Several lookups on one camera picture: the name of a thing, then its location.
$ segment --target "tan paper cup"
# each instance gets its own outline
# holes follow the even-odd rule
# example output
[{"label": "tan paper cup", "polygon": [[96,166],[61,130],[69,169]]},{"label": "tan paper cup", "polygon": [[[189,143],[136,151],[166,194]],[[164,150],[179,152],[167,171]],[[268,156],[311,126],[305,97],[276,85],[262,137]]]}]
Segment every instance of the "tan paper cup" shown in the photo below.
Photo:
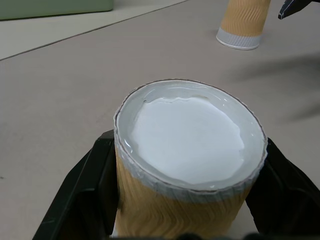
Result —
[{"label": "tan paper cup", "polygon": [[114,139],[120,237],[224,235],[267,155],[263,129],[244,104],[182,79],[131,92],[114,116]]},{"label": "tan paper cup", "polygon": [[230,0],[216,39],[234,49],[257,48],[269,5],[270,0]]}]

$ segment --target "rippled paper cup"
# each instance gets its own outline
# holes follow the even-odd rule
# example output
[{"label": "rippled paper cup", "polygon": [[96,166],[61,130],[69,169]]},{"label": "rippled paper cup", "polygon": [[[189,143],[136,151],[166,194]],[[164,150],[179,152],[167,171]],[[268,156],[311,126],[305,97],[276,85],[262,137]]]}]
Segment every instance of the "rippled paper cup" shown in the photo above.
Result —
[{"label": "rippled paper cup", "polygon": [[269,5],[270,0],[229,0],[216,39],[234,49],[257,48]]},{"label": "rippled paper cup", "polygon": [[253,113],[213,86],[138,87],[114,116],[120,237],[224,235],[267,152]]}]

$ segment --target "wavy texture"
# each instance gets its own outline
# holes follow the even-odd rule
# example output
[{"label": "wavy texture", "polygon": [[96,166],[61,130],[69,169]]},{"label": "wavy texture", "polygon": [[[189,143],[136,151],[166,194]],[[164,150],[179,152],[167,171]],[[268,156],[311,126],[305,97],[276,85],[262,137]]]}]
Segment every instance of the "wavy texture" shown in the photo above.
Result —
[{"label": "wavy texture", "polygon": [[221,28],[237,36],[261,35],[271,0],[230,0]]},{"label": "wavy texture", "polygon": [[119,207],[115,226],[119,237],[165,237],[196,233],[203,238],[224,235],[250,188],[223,201],[193,203],[172,199],[132,177],[116,156]]}]

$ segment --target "green object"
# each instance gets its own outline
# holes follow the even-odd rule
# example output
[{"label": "green object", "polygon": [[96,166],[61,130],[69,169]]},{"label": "green object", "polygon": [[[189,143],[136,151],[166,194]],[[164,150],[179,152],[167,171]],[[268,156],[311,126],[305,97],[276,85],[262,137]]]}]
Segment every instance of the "green object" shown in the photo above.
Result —
[{"label": "green object", "polygon": [[0,20],[105,12],[114,0],[0,0]]}]

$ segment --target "gray table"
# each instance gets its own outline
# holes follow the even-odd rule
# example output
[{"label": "gray table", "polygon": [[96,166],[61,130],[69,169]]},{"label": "gray table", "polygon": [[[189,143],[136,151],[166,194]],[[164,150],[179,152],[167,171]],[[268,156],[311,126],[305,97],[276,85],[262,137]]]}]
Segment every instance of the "gray table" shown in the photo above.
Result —
[{"label": "gray table", "polygon": [[[227,0],[190,0],[0,62],[0,239],[31,239],[68,171],[133,88],[186,78],[222,88],[320,187],[320,4],[285,20],[273,1],[261,46],[215,39]],[[246,206],[229,235],[254,231]]]}]

